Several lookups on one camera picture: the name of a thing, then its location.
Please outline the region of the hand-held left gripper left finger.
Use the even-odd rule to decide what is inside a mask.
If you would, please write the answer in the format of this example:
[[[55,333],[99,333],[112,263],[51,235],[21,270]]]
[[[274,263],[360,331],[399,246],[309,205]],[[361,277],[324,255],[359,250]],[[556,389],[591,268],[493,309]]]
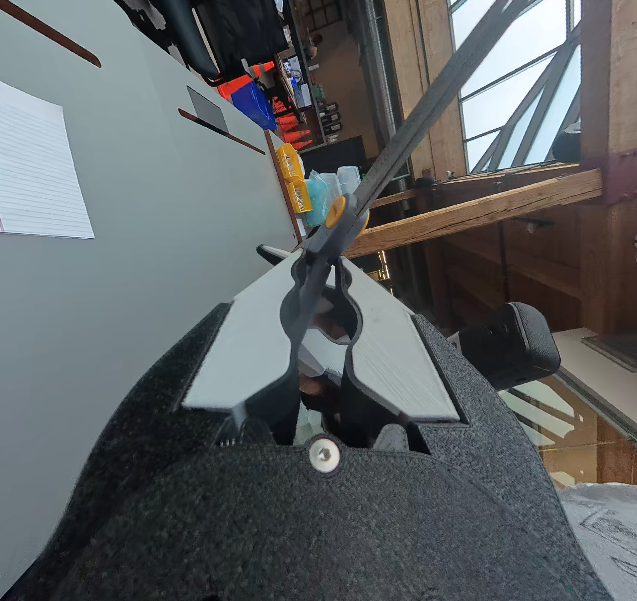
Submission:
[[[257,418],[277,442],[292,443],[299,375],[280,314],[296,284],[297,261],[286,257],[234,297],[188,385],[183,408],[230,416],[236,430]]]

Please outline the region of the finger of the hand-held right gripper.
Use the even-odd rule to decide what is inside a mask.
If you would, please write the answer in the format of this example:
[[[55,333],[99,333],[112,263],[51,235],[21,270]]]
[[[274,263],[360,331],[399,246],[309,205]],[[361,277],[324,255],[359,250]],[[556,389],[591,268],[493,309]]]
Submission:
[[[267,246],[265,244],[257,246],[256,251],[262,259],[272,266],[278,266],[280,263],[291,265],[300,257],[300,250],[289,252],[277,247]]]

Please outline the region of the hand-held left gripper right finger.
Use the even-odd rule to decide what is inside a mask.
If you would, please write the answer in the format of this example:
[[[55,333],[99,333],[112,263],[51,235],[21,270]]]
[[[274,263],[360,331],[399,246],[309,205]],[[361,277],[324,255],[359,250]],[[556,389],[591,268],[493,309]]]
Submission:
[[[414,313],[348,259],[341,268],[352,278],[343,294],[357,310],[350,356],[362,393],[408,421],[460,422]]]

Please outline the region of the grey scissors with yellow pivot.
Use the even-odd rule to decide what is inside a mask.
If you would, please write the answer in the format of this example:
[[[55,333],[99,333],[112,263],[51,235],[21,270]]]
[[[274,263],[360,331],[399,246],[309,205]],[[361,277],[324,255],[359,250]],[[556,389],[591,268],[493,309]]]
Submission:
[[[291,292],[291,366],[298,364],[301,342],[312,321],[332,267],[362,232],[371,204],[410,158],[426,133],[442,117],[471,76],[480,67],[530,0],[495,0],[460,47],[429,85],[377,157],[363,182],[347,194],[336,219],[325,221],[303,248],[292,267],[300,275]]]

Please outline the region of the grey desk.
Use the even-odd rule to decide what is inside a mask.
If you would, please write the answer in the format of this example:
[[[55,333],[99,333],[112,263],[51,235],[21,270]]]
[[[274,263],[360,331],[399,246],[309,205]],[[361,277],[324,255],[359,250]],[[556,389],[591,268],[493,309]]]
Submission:
[[[296,237],[264,131],[113,0],[9,0],[1,80],[61,105],[94,239],[1,236],[1,595],[60,522],[123,398]],[[199,119],[192,87],[229,133]]]

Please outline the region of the yellow plastic bin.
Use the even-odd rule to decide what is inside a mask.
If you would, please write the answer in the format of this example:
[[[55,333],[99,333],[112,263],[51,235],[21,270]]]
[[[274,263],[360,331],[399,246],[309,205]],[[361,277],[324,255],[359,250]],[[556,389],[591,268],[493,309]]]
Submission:
[[[276,151],[276,157],[283,179],[291,183],[305,180],[305,168],[301,158],[291,143],[284,143]]]
[[[303,214],[313,210],[312,199],[304,178],[286,181],[286,189],[295,214]]]

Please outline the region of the teal plastic bag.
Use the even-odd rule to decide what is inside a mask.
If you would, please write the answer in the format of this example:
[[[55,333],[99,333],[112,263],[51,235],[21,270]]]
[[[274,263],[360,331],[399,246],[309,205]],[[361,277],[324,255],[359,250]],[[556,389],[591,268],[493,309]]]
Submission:
[[[305,213],[306,223],[311,228],[319,227],[325,220],[332,203],[342,196],[336,173],[317,173],[312,170],[306,179],[312,210]]]

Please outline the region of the blue plastic bin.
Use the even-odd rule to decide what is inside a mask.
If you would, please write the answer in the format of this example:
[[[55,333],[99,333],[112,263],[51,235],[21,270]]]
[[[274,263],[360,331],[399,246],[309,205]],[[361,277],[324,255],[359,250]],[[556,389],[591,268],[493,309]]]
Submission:
[[[249,81],[231,95],[232,104],[263,130],[275,131],[277,123],[270,102],[255,81]]]

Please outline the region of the wooden beam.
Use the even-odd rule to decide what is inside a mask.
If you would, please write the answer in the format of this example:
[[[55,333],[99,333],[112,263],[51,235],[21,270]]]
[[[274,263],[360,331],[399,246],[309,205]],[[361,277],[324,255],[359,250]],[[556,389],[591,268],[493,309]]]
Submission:
[[[356,258],[477,229],[603,193],[599,169],[563,175],[364,230],[345,255]]]

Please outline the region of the large orange traffic cone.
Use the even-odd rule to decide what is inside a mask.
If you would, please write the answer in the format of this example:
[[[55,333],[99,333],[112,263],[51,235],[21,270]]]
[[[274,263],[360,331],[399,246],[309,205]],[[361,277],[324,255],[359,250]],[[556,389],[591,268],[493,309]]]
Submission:
[[[232,95],[242,89],[250,82],[267,79],[268,74],[274,70],[275,62],[269,61],[264,64],[252,65],[248,67],[248,74],[244,74],[236,79],[226,81],[217,87],[219,94],[226,100],[231,100]]]

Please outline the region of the lined white paper sheet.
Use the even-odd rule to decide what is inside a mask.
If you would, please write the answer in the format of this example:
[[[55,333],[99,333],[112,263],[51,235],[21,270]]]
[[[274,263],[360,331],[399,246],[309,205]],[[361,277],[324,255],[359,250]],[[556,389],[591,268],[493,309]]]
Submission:
[[[62,106],[4,82],[1,233],[94,239]]]

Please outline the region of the large glass window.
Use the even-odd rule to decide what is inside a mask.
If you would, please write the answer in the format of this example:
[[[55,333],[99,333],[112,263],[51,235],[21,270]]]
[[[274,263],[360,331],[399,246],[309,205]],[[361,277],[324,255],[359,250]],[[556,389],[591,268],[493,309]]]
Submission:
[[[459,93],[469,174],[579,158],[582,0],[529,0]]]

